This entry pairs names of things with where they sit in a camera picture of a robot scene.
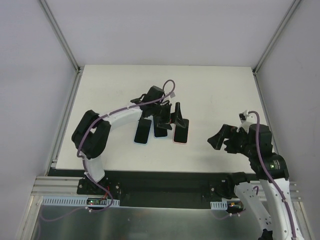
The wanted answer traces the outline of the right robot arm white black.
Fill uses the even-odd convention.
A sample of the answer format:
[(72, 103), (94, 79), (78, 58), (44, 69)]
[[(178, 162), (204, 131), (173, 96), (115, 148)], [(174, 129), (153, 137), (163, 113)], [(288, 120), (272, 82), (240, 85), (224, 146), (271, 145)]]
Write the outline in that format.
[(295, 217), (290, 195), (289, 171), (284, 158), (273, 151), (272, 133), (267, 125), (253, 123), (249, 127), (223, 124), (207, 142), (220, 150), (225, 145), (229, 154), (242, 154), (259, 180), (268, 209), (258, 196), (246, 173), (229, 173), (217, 185), (215, 193), (225, 199), (238, 197), (244, 208), (255, 216), (261, 231), (260, 240), (302, 240), (304, 237)]

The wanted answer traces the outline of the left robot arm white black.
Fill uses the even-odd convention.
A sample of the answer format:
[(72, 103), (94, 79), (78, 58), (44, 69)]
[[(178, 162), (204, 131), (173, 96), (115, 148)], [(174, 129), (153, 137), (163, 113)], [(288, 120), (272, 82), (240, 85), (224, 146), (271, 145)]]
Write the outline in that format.
[(175, 103), (175, 110), (171, 112), (169, 100), (174, 94), (175, 87), (165, 93), (164, 88), (152, 86), (147, 93), (130, 100), (130, 104), (117, 110), (101, 115), (93, 110), (85, 112), (74, 130), (71, 140), (77, 149), (77, 157), (82, 159), (85, 176), (90, 179), (88, 188), (99, 195), (105, 191), (103, 169), (100, 155), (104, 152), (111, 131), (131, 122), (138, 122), (154, 116), (157, 126), (170, 129), (174, 124), (185, 129), (187, 122), (183, 119), (180, 103)]

